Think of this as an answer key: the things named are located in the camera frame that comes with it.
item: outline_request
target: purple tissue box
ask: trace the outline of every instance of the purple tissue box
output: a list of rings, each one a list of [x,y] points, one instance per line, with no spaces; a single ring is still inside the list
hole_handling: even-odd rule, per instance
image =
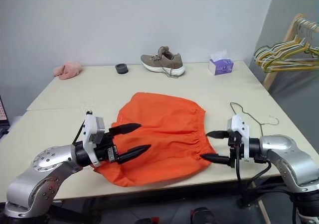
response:
[[[230,73],[233,70],[234,62],[229,59],[222,59],[219,61],[209,60],[209,70],[216,75],[222,75],[226,73]]]

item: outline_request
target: table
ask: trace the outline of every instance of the table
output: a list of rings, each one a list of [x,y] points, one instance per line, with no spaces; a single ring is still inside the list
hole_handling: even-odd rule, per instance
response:
[[[299,148],[319,164],[319,155],[287,117],[283,110],[258,82],[243,62],[235,62],[230,74],[214,76],[206,63],[186,64],[186,74],[178,79],[165,74],[148,72],[142,66],[129,66],[129,73],[118,75],[114,67],[86,67],[77,77],[60,81],[55,78],[30,105],[12,132],[0,143],[0,202],[5,201],[8,185],[23,172],[33,158],[44,149],[70,144],[91,109],[104,117],[106,127],[116,120],[119,109],[136,92],[153,92],[187,98],[206,110],[205,130],[223,130],[233,116],[230,102],[240,103],[261,122],[279,119],[277,126],[265,125],[264,134],[285,134],[293,138]],[[247,115],[241,117],[250,126],[251,137],[259,137],[260,130]],[[226,140],[210,138],[215,150],[229,155]],[[265,166],[253,161],[241,161],[243,179],[253,177]],[[276,176],[272,168],[266,176]],[[185,179],[170,180],[140,187],[123,188],[109,183],[102,175],[84,168],[69,177],[61,186],[56,199],[96,197],[145,190],[220,183],[236,180],[234,169],[212,164],[202,172]]]

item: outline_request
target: white shoe sole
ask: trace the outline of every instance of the white shoe sole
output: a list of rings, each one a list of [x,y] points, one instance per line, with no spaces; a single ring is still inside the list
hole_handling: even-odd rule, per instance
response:
[[[153,66],[149,66],[147,64],[145,64],[142,61],[143,66],[145,66],[146,69],[153,71],[153,72],[164,72],[163,69],[165,69],[167,71],[167,73],[171,74],[172,76],[180,76],[185,72],[185,67],[182,66],[178,69],[171,69],[171,68],[166,68],[166,67],[153,67]]]

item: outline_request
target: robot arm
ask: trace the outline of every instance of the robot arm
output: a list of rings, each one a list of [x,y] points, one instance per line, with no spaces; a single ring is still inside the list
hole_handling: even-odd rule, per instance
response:
[[[256,163],[274,164],[291,192],[299,217],[305,223],[319,224],[319,169],[312,158],[298,149],[296,142],[284,135],[249,137],[249,127],[235,115],[228,122],[227,131],[212,131],[214,138],[228,138],[230,157],[204,154],[214,163],[235,167],[235,160],[253,158]]]
[[[30,167],[10,184],[4,213],[11,218],[33,218],[44,215],[61,184],[83,167],[100,161],[127,162],[147,151],[150,145],[135,147],[121,155],[113,143],[117,134],[134,131],[141,125],[124,124],[105,132],[103,119],[88,112],[79,133],[82,140],[71,145],[52,147],[38,154]]]

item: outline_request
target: pink object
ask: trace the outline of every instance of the pink object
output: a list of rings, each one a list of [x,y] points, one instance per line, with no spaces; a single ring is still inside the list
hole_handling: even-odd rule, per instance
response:
[[[59,76],[60,80],[66,80],[77,76],[81,70],[82,66],[79,63],[67,62],[63,66],[55,68],[53,75]]]

